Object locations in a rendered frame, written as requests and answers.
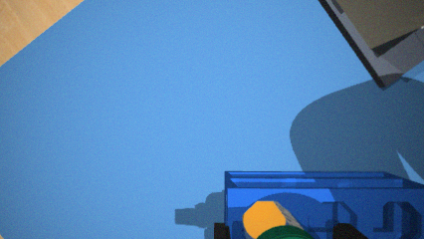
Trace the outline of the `blue table mat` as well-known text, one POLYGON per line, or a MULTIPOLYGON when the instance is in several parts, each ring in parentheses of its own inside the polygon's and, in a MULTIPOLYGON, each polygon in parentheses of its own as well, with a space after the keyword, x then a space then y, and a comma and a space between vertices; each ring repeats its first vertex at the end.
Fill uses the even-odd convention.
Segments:
POLYGON ((3 239, 214 239, 225 171, 424 184, 424 61, 379 88, 318 0, 84 0, 0 66, 3 239))

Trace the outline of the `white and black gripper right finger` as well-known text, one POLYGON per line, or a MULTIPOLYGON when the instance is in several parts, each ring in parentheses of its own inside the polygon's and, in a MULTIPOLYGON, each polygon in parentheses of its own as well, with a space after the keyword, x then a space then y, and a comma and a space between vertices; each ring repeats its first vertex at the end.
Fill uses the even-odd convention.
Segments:
POLYGON ((368 239, 349 223, 337 223, 332 229, 332 239, 368 239))

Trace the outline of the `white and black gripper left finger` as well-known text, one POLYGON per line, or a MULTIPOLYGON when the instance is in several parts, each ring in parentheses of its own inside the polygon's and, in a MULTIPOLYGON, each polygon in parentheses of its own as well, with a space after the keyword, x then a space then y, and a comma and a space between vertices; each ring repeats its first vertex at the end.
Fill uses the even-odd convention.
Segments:
POLYGON ((214 239, 231 239, 229 226, 225 226, 225 223, 214 223, 214 239))

